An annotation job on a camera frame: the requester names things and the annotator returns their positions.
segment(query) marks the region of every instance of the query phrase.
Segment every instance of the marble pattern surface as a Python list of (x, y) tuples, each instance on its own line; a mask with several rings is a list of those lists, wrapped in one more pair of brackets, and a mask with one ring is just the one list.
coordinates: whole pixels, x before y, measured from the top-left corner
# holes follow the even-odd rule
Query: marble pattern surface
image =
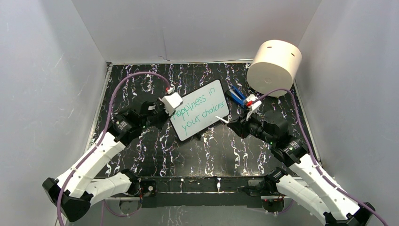
[[(213, 64), (161, 64), (161, 65), (114, 65), (108, 81), (101, 111), (98, 117), (93, 140), (104, 129), (107, 110), (111, 95), (121, 79), (129, 73), (151, 71), (165, 76), (176, 91), (185, 95), (214, 79), (220, 79), (223, 89), (236, 86), (245, 96), (254, 93), (246, 82), (249, 64), (246, 63), (213, 63)], [(296, 102), (302, 110), (296, 96)], [(143, 75), (130, 79), (124, 84), (115, 98), (113, 111), (123, 107), (140, 104), (142, 101), (153, 101), (165, 93), (162, 80)], [(289, 95), (279, 98), (267, 97), (261, 105), (258, 114), (274, 110), (282, 114), (289, 122), (290, 133), (303, 138), (294, 108)], [(236, 118), (242, 111), (236, 104), (228, 100), (231, 112), (229, 118)], [(146, 128), (141, 136), (135, 139), (126, 149), (117, 154), (97, 175), (98, 178), (113, 176), (123, 169), (131, 169), (140, 176), (259, 176), (265, 175), (273, 168), (284, 167), (273, 157), (268, 144), (249, 136), (238, 137), (231, 129), (222, 123), (216, 123), (202, 133), (202, 138), (189, 138), (179, 141), (170, 122), (159, 131), (157, 128)]]

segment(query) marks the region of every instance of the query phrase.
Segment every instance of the gray floor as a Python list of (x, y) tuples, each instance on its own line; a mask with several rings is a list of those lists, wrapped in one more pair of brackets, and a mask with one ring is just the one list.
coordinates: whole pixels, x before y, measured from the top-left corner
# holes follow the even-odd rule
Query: gray floor
[[(107, 201), (113, 210), (119, 201)], [(69, 226), (98, 226), (101, 220), (101, 203), (90, 208), (80, 220)], [(104, 226), (320, 226), (316, 217), (296, 203), (281, 215), (265, 214), (262, 209), (248, 209), (243, 206), (200, 206), (200, 207), (159, 207), (141, 209), (129, 218), (112, 215), (104, 209)]]

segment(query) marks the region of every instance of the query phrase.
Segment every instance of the small dry erase board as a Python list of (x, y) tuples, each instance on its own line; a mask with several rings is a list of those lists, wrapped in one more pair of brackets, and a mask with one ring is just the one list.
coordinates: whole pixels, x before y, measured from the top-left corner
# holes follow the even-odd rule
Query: small dry erase board
[(187, 94), (170, 121), (181, 141), (219, 121), (215, 116), (230, 114), (220, 80)]

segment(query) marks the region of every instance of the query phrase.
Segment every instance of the white cylinder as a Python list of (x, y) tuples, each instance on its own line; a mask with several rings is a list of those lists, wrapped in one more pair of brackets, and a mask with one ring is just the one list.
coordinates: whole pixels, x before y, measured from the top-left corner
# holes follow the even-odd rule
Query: white cylinder
[[(248, 69), (248, 84), (262, 94), (278, 88), (290, 89), (301, 60), (302, 54), (299, 49), (288, 42), (264, 42)], [(270, 96), (279, 97), (286, 93), (277, 91)]]

